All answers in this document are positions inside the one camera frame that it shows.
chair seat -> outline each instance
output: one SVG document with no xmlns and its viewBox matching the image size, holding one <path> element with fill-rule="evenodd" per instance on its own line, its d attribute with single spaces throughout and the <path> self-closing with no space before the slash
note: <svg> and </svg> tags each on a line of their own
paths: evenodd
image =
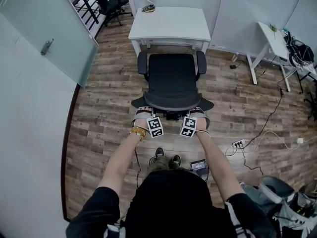
<svg viewBox="0 0 317 238">
<path fill-rule="evenodd" d="M 150 55 L 149 92 L 197 92 L 194 57 L 190 54 Z"/>
</svg>

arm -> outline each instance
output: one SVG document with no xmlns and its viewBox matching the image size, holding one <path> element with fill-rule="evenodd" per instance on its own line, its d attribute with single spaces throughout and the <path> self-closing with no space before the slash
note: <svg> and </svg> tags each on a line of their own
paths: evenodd
<svg viewBox="0 0 317 238">
<path fill-rule="evenodd" d="M 135 126 L 147 128 L 146 120 L 137 119 Z M 107 224 L 113 224 L 118 220 L 120 217 L 119 195 L 123 179 L 139 142 L 140 136 L 131 133 L 116 149 L 109 159 L 98 188 L 68 225 L 67 238 L 103 237 Z"/>
<path fill-rule="evenodd" d="M 140 136 L 132 133 L 121 143 L 109 159 L 104 177 L 98 187 L 111 188 L 120 195 L 123 179 L 131 162 L 134 149 L 139 142 Z"/>
<path fill-rule="evenodd" d="M 217 183 L 222 200 L 225 202 L 235 194 L 244 193 L 232 166 L 214 141 L 203 132 L 197 132 L 197 136 L 204 148 L 209 169 Z"/>
</svg>

office chair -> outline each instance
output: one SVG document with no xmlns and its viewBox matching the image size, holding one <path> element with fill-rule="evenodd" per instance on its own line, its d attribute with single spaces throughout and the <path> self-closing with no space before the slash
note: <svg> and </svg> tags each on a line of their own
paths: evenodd
<svg viewBox="0 0 317 238">
<path fill-rule="evenodd" d="M 149 83 L 149 91 L 131 102 L 136 107 L 151 106 L 157 113 L 163 113 L 167 120 L 178 120 L 194 107 L 203 111 L 213 108 L 213 103 L 198 93 L 196 81 L 207 71 L 205 54 L 196 52 L 198 71 L 190 54 L 154 54 L 140 52 L 138 73 Z"/>
<path fill-rule="evenodd" d="M 96 0 L 99 5 L 99 12 L 106 16 L 104 25 L 107 26 L 107 23 L 116 18 L 119 22 L 119 25 L 122 26 L 123 24 L 120 22 L 119 15 L 130 14 L 130 12 L 124 12 L 122 7 L 126 5 L 129 0 Z"/>
</svg>

wooden floor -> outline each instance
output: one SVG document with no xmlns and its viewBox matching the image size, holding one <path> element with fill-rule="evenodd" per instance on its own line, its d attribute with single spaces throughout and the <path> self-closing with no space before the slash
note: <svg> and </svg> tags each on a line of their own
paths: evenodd
<svg viewBox="0 0 317 238">
<path fill-rule="evenodd" d="M 124 26 L 117 23 L 103 28 L 97 38 L 100 45 L 97 57 L 88 79 L 87 87 L 81 89 L 71 123 L 66 160 L 66 206 L 70 219 L 77 215 L 92 195 L 102 178 L 107 162 L 120 142 L 128 135 L 130 122 L 135 113 L 131 100 L 142 96 L 147 83 L 137 73 L 137 57 L 128 34 L 133 17 L 122 16 Z M 156 46 L 152 53 L 192 53 L 190 48 Z M 209 132 L 219 148 L 232 153 L 231 143 L 239 139 L 256 136 L 262 129 L 268 115 L 274 111 L 280 93 L 277 82 L 282 79 L 276 66 L 269 66 L 266 73 L 253 85 L 250 71 L 244 63 L 237 69 L 230 69 L 230 53 L 208 50 L 208 69 L 201 76 L 198 89 L 215 106 L 208 111 L 211 119 Z M 259 76 L 265 69 L 263 63 L 257 68 Z M 308 121 L 310 108 L 299 94 L 299 83 L 293 75 L 289 79 L 291 92 L 286 93 L 275 114 L 264 131 L 273 130 L 289 148 L 297 146 L 298 137 L 307 140 L 316 134 L 317 123 Z M 303 81 L 305 88 L 314 89 L 313 83 Z M 164 136 L 146 138 L 137 148 L 141 164 L 140 183 L 145 177 L 150 157 L 157 147 L 165 149 L 168 156 L 181 155 L 184 166 L 190 161 L 204 158 L 197 138 L 187 139 L 179 135 L 181 121 L 163 120 Z M 282 141 L 267 133 L 253 151 L 246 149 L 247 165 L 261 165 L 265 175 L 272 175 L 288 182 L 295 189 L 317 177 L 317 140 L 312 139 L 297 150 L 288 150 Z M 239 181 L 257 185 L 261 177 L 259 169 L 244 167 L 242 153 L 228 157 Z M 120 197 L 120 210 L 124 212 L 134 196 L 138 166 L 133 157 Z M 212 178 L 208 186 L 215 206 L 222 206 L 217 186 Z"/>
</svg>

glass door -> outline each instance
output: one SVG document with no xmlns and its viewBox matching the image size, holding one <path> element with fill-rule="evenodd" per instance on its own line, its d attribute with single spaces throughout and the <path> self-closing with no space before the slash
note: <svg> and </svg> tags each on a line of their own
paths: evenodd
<svg viewBox="0 0 317 238">
<path fill-rule="evenodd" d="M 0 12 L 38 51 L 82 87 L 98 44 L 69 0 L 0 0 Z"/>
</svg>

